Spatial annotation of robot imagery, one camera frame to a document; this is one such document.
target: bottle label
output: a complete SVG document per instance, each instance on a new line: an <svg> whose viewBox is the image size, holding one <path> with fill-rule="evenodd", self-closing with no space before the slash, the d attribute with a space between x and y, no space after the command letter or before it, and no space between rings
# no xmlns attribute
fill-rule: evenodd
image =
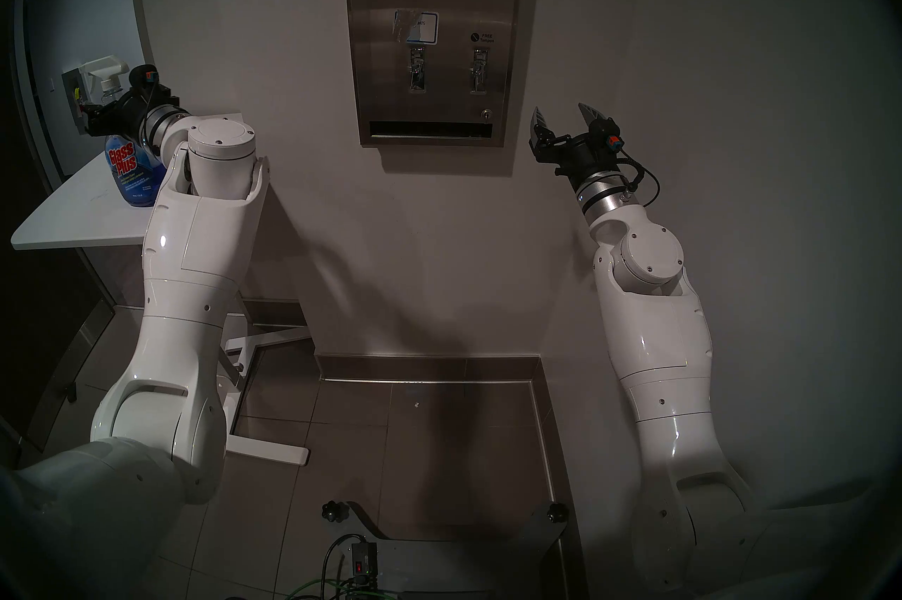
<svg viewBox="0 0 902 600"><path fill-rule="evenodd" d="M134 207L153 205L166 174L160 159L129 139L109 136L106 160L126 202Z"/></svg>

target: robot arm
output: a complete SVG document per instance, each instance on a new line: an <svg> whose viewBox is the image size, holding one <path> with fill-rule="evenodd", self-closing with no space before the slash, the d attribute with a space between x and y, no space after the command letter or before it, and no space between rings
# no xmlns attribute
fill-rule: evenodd
<svg viewBox="0 0 902 600"><path fill-rule="evenodd" d="M641 445L633 555L650 588L673 590L683 584L699 538L748 510L751 492L715 435L711 336L686 278L682 246L633 197L647 171L622 153L620 129L579 107L589 131L575 137L554 136L537 108L530 148L569 178L598 242L593 268L604 334ZM635 168L635 178L619 165Z"/></svg>
<svg viewBox="0 0 902 600"><path fill-rule="evenodd" d="M184 503L216 491L226 418L216 392L222 328L245 276L269 164L254 133L190 116L153 66L88 109L95 135L127 135L168 164L144 237L134 356L95 412L90 443L0 472L0 509L87 596L124 596Z"/></svg>

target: gray floor tile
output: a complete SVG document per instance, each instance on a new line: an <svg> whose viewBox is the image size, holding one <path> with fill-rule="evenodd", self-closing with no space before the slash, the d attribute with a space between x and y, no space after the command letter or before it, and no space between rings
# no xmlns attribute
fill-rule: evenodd
<svg viewBox="0 0 902 600"><path fill-rule="evenodd" d="M345 425L385 425L389 418L391 384L322 381L313 421Z"/></svg>
<svg viewBox="0 0 902 600"><path fill-rule="evenodd" d="M183 505L179 519L163 538L157 554L169 561L191 568L198 548L200 527L206 515L206 505Z"/></svg>
<svg viewBox="0 0 902 600"><path fill-rule="evenodd" d="M42 454L44 459L79 445L87 445L91 439L94 411L106 396L106 392L87 384L78 384L76 392L79 398L75 403L69 403L67 400L62 403L60 414L53 422L53 429L44 447Z"/></svg>
<svg viewBox="0 0 902 600"><path fill-rule="evenodd" d="M76 384L107 391L116 383L132 361L143 313L139 308L116 307L116 314L81 365Z"/></svg>
<svg viewBox="0 0 902 600"><path fill-rule="evenodd" d="M183 598L187 593L187 578L190 573L190 568L156 557L151 561L132 597L135 600Z"/></svg>
<svg viewBox="0 0 902 600"><path fill-rule="evenodd" d="M227 455L208 504L194 568L256 588L272 588L298 467Z"/></svg>
<svg viewBox="0 0 902 600"><path fill-rule="evenodd" d="M461 428L389 427L380 529L389 537L409 537L415 525L471 525L470 446Z"/></svg>
<svg viewBox="0 0 902 600"><path fill-rule="evenodd" d="M468 455L477 524L492 536L516 534L548 499L535 426L481 429Z"/></svg>
<svg viewBox="0 0 902 600"><path fill-rule="evenodd" d="M186 600L224 600L227 597L240 597L243 600L272 600L272 591L242 586L221 578L208 576L205 573L191 571L191 579L187 585Z"/></svg>
<svg viewBox="0 0 902 600"><path fill-rule="evenodd" d="M319 388L319 368L313 349L312 340L264 348L240 415L309 421Z"/></svg>
<svg viewBox="0 0 902 600"><path fill-rule="evenodd" d="M368 425L310 425L307 435L310 459L298 472L294 486L279 562L277 593L290 593L300 584L319 577L323 556L338 537L333 524L322 518L323 503L352 501L369 517L377 518L385 431L383 427ZM334 574L340 558L340 554L333 553L330 574ZM307 592L315 595L319 586Z"/></svg>
<svg viewBox="0 0 902 600"><path fill-rule="evenodd" d="M467 384L467 400L477 428L536 424L532 392L525 381L519 384Z"/></svg>
<svg viewBox="0 0 902 600"><path fill-rule="evenodd" d="M264 442L279 442L282 445L304 447L309 423L298 421L276 421L273 418L247 418L238 416L235 435L252 437Z"/></svg>
<svg viewBox="0 0 902 600"><path fill-rule="evenodd" d="M390 427L456 428L472 418L466 384L393 384Z"/></svg>

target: cable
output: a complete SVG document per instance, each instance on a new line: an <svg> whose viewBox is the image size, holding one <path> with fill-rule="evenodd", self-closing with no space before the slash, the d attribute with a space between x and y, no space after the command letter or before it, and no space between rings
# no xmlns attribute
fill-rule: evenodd
<svg viewBox="0 0 902 600"><path fill-rule="evenodd" d="M304 588L314 586L315 584L317 584L319 582L320 582L319 578L314 578L313 580L309 580L305 584L302 584L301 586L296 587L294 590L292 590L290 593L288 593L288 595L285 595L285 600L298 600L300 597L308 597L307 595L295 595L295 594L299 593ZM336 587L338 586L338 582L335 580L332 580L331 578L327 578L326 582L331 583L333 586L336 586ZM316 600L319 600L318 596L313 595L313 597L316 598Z"/></svg>
<svg viewBox="0 0 902 600"><path fill-rule="evenodd" d="M144 128L147 125L147 115L151 112L151 102L153 102L153 93L157 91L157 83L160 82L160 74L157 73L156 79L153 81L153 85L151 86L151 94L147 98L147 107L144 108L144 116L141 118L141 128L138 130L138 142L142 146L146 146L148 142L144 140Z"/></svg>
<svg viewBox="0 0 902 600"><path fill-rule="evenodd" d="M649 173L649 176L653 179L653 181L655 181L655 184L657 185L657 192L655 192L654 197L651 197L651 201L643 204L643 207L648 207L651 204L651 202L655 201L655 199L657 199L657 196L661 193L661 183L657 181L657 178L655 177L655 173L653 173L651 170L646 170L646 172Z"/></svg>
<svg viewBox="0 0 902 600"><path fill-rule="evenodd" d="M326 566L329 562L329 555L332 553L332 550L341 544L343 541L347 539L351 539L351 537L356 537L360 541L366 541L364 537L359 534L343 534L341 537L332 542L332 546L329 547L329 550L326 552L326 557L323 559L323 572L319 577L319 600L326 600Z"/></svg>
<svg viewBox="0 0 902 600"><path fill-rule="evenodd" d="M623 159L623 158L618 158L618 159L617 159L617 163L618 163L619 165L629 165L629 166L632 166L633 168L636 169L637 175L636 175L635 178L633 178L633 182L630 183L630 184L632 184L632 185L633 185L633 184L635 185L635 187L633 187L632 190L631 190L632 192L635 192L635 191L636 191L636 188L638 187L638 183L640 183L640 182L642 181L642 178L645 176L645 173L649 173L649 177L652 178L653 181L655 181L655 185L657 186L657 191L655 192L655 196L654 196L654 197L651 197L651 201L646 202L645 204L643 204L643 207L648 207L648 206L650 206L651 203L654 202L655 199L657 199L657 196L661 193L661 183L659 182L659 180L657 179L657 177L655 177L655 173L653 173L651 170L649 170L649 169L646 168L644 165L642 165L641 163L639 163L637 160L634 160L634 159L632 158L632 156L630 156L630 154L628 154L628 153L626 152L626 150L620 149L620 152L621 152L623 155L626 156L626 160Z"/></svg>

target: metal plate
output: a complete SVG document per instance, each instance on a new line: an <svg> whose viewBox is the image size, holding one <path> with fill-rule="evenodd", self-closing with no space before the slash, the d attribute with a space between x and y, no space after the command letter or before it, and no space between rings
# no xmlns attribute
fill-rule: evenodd
<svg viewBox="0 0 902 600"><path fill-rule="evenodd" d="M517 2L348 0L361 144L501 146ZM421 13L421 33L396 27L399 15L403 23ZM423 90L411 89L415 47L422 48ZM477 49L488 50L484 92L472 92Z"/></svg>

